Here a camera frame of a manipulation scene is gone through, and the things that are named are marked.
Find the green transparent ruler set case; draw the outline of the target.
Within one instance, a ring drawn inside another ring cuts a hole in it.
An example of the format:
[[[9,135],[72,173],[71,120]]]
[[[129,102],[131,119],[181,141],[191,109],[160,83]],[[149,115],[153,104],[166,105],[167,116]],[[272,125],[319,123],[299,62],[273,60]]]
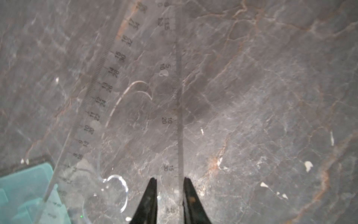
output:
[[[33,224],[53,175],[52,166],[43,163],[1,177],[1,223]],[[54,187],[40,224],[70,224],[65,205]]]

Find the clear plastic triangle ruler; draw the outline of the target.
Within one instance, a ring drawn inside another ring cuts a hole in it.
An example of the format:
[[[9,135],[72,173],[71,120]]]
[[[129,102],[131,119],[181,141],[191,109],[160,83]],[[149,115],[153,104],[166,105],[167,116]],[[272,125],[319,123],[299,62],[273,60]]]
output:
[[[129,224],[157,180],[182,224],[182,1],[120,1],[35,223],[57,186],[70,224]]]

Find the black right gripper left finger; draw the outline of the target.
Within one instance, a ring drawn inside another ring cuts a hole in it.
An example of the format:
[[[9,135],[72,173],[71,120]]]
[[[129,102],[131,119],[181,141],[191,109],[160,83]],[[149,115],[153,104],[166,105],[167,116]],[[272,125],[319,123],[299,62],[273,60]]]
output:
[[[156,224],[158,215],[157,180],[152,177],[130,224]]]

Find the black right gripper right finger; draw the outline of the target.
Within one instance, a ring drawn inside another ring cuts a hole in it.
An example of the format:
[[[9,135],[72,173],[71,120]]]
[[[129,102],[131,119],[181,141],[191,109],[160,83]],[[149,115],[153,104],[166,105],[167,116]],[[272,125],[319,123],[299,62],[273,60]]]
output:
[[[211,224],[190,178],[184,178],[183,191],[184,223]]]

